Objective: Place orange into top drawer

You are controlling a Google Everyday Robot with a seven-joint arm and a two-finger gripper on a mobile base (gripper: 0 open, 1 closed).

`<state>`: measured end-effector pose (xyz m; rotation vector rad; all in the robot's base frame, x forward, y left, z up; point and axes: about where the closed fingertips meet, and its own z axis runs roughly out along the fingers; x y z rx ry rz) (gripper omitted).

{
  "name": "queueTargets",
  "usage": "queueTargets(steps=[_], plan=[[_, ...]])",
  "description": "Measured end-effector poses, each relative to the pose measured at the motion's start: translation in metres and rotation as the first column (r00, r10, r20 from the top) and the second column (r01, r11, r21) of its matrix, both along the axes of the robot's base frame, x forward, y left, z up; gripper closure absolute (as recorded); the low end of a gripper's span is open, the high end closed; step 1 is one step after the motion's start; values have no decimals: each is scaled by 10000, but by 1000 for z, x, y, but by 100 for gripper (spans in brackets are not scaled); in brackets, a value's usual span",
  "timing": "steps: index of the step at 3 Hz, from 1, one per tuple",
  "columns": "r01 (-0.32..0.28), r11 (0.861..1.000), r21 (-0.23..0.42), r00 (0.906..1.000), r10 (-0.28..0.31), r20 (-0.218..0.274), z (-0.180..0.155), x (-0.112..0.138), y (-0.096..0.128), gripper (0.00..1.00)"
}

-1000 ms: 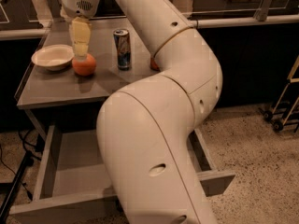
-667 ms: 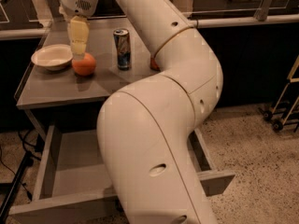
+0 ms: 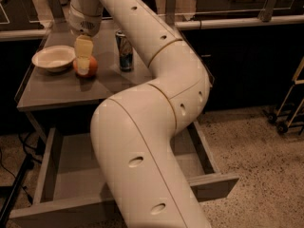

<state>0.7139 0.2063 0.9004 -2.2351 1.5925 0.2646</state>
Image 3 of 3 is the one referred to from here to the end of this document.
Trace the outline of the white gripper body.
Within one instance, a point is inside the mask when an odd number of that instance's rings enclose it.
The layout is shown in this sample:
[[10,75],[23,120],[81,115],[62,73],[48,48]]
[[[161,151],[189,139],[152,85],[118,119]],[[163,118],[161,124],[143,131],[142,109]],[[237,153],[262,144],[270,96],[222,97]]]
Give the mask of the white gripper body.
[[75,34],[85,34],[95,36],[99,30],[103,19],[104,7],[77,8],[74,5],[70,6],[68,22],[71,30]]

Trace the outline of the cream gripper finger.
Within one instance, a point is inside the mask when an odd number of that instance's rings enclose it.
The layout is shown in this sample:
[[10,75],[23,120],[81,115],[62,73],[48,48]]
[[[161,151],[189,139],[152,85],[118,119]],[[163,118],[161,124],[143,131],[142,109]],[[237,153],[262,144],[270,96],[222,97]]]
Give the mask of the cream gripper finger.
[[87,75],[89,72],[90,58],[93,51],[93,42],[90,36],[80,35],[74,43],[77,72]]

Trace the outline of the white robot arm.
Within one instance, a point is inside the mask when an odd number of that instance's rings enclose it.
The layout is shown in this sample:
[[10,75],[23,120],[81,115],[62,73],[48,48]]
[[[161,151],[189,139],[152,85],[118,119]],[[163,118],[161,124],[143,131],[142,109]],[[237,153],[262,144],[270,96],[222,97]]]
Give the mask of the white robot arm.
[[203,110],[208,73],[181,36],[142,0],[71,0],[74,33],[94,36],[108,12],[151,72],[104,100],[90,136],[128,228],[211,228],[170,141]]

